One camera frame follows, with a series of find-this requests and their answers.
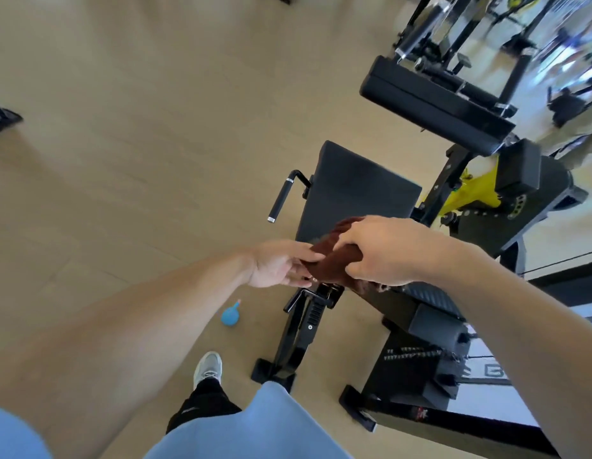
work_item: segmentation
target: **blue rubber bulb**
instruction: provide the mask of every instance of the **blue rubber bulb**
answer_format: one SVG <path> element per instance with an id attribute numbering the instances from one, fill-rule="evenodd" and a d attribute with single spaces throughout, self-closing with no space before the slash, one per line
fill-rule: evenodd
<path id="1" fill-rule="evenodd" d="M 238 305 L 241 303 L 241 300 L 238 300 L 234 306 L 227 308 L 221 315 L 222 324 L 228 325 L 231 327 L 232 325 L 238 322 Z"/>

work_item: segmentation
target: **cable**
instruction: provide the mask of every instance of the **cable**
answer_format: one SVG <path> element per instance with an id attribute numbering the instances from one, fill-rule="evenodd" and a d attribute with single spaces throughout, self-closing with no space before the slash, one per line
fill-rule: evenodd
<path id="1" fill-rule="evenodd" d="M 592 251 L 590 251 L 589 253 L 579 254 L 578 256 L 575 256 L 573 258 L 564 259 L 563 261 L 557 261 L 552 264 L 547 264 L 546 266 L 537 267 L 536 269 L 526 270 L 524 273 L 530 273 L 530 272 L 534 272 L 535 270 L 544 269 L 545 267 L 555 266 L 556 264 L 561 264 L 562 262 L 568 262 L 568 261 L 572 261 L 573 259 L 582 258 L 583 256 L 588 256 L 589 254 L 592 254 Z"/>

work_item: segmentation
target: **gray sneaker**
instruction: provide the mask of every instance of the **gray sneaker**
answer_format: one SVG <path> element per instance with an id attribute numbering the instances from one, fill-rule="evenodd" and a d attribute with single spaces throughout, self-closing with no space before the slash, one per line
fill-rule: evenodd
<path id="1" fill-rule="evenodd" d="M 200 359 L 194 371 L 194 390 L 205 378 L 215 378 L 221 383 L 221 372 L 221 357 L 215 351 L 209 351 Z"/>

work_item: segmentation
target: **black pants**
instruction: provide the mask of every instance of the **black pants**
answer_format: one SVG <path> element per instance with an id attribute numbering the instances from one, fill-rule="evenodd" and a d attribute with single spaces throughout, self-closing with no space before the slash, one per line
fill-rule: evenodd
<path id="1" fill-rule="evenodd" d="M 241 412 L 241 409 L 230 402 L 219 381 L 206 378 L 196 386 L 179 412 L 170 418 L 166 433 L 199 417 L 228 416 L 237 412 Z"/>

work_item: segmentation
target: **blue shirt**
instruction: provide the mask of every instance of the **blue shirt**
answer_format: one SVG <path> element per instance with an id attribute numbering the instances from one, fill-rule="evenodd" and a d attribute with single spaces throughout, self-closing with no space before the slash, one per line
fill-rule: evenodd
<path id="1" fill-rule="evenodd" d="M 40 435 L 0 409 L 0 459 L 51 459 Z M 327 458 L 350 456 L 285 389 L 265 383 L 251 404 L 231 416 L 194 419 L 157 443 L 145 459 Z"/>

